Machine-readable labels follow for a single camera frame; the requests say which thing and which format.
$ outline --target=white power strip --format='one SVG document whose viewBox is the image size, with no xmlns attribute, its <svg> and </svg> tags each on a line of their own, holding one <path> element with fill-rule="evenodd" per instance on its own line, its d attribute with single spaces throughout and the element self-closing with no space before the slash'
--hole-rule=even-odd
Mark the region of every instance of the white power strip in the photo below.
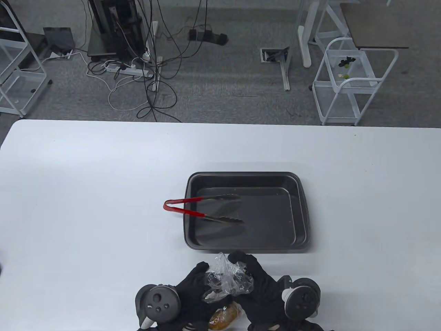
<svg viewBox="0 0 441 331">
<path fill-rule="evenodd" d="M 108 63 L 106 66 L 106 70 L 108 72 L 118 72 L 120 70 L 120 66 L 117 64 L 111 64 Z M 142 76 L 142 69 L 136 69 L 136 68 L 125 68 L 124 70 L 120 70 L 120 74 L 124 75 L 130 75 L 130 76 Z M 149 73 L 148 70 L 144 69 L 144 76 L 147 78 L 152 78 L 153 74 Z"/>
</svg>

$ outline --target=plastic bag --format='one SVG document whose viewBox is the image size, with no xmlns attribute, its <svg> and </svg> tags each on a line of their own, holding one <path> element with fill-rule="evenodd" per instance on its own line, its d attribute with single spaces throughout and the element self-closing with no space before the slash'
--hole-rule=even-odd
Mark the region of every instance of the plastic bag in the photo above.
<svg viewBox="0 0 441 331">
<path fill-rule="evenodd" d="M 227 295 L 236 297 L 251 293 L 254 281 L 245 273 L 245 264 L 242 262 L 232 264 L 224 253 L 219 253 L 206 273 L 205 283 L 210 286 L 210 290 L 204 294 L 203 300 L 211 303 Z"/>
<path fill-rule="evenodd" d="M 235 302 L 227 307 L 218 309 L 211 317 L 208 328 L 213 331 L 222 331 L 230 326 L 242 313 L 242 309 Z"/>
</svg>

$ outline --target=black glove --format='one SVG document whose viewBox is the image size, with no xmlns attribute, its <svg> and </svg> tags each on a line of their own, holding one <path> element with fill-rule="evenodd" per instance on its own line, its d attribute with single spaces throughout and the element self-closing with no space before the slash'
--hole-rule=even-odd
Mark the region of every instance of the black glove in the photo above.
<svg viewBox="0 0 441 331">
<path fill-rule="evenodd" d="M 295 322 L 286 316 L 279 284 L 263 270 L 254 256 L 236 251 L 228 256 L 228 260 L 231 263 L 245 263 L 246 271 L 254 280 L 254 289 L 250 294 L 233 298 L 242 306 L 251 322 L 249 331 L 267 331 L 276 325 L 279 325 L 279 331 L 323 331 L 317 324 L 305 320 Z"/>
<path fill-rule="evenodd" d="M 191 325 L 191 328 L 206 331 L 211 316 L 219 308 L 231 303 L 230 296 L 211 304 L 202 301 L 204 293 L 210 289 L 204 284 L 204 276 L 208 268 L 208 263 L 198 263 L 188 276 L 176 286 L 181 301 L 181 311 L 173 321 L 159 323 L 158 329 L 160 331 L 181 331 L 188 324 Z"/>
</svg>

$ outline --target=white metal cart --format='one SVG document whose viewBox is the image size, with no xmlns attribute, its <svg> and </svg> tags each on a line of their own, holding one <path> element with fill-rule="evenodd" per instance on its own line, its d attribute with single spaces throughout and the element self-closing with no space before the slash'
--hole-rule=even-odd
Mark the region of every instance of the white metal cart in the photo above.
<svg viewBox="0 0 441 331">
<path fill-rule="evenodd" d="M 42 93 L 49 80 L 46 70 L 32 49 L 16 16 L 8 4 L 0 1 L 12 19 L 15 29 L 0 26 L 0 31 L 18 33 L 23 41 L 0 39 L 0 112 L 24 117 Z M 35 71 L 26 72 L 19 64 L 31 53 L 38 64 Z"/>
<path fill-rule="evenodd" d="M 339 49 L 330 49 L 340 41 Z M 394 57 L 384 75 L 375 77 L 367 57 L 367 51 L 393 52 Z M 348 57 L 354 59 L 347 66 L 340 67 L 342 60 Z M 312 85 L 315 104 L 322 125 L 326 123 L 353 123 L 358 125 L 372 102 L 378 89 L 383 84 L 392 67 L 398 59 L 396 49 L 356 49 L 352 38 L 336 38 L 328 44 L 325 54 Z M 319 81 L 318 78 L 326 65 L 329 81 Z M 355 94 L 370 94 L 367 103 L 360 111 Z"/>
</svg>

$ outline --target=white table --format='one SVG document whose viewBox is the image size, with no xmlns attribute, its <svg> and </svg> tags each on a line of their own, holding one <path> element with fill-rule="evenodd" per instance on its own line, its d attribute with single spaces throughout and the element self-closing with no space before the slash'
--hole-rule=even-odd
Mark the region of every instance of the white table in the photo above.
<svg viewBox="0 0 441 331">
<path fill-rule="evenodd" d="M 440 129 L 21 120 L 0 149 L 1 331 L 134 331 L 134 298 L 213 255 L 162 209 L 196 171 L 292 171 L 313 247 L 258 255 L 338 331 L 439 328 Z"/>
</svg>

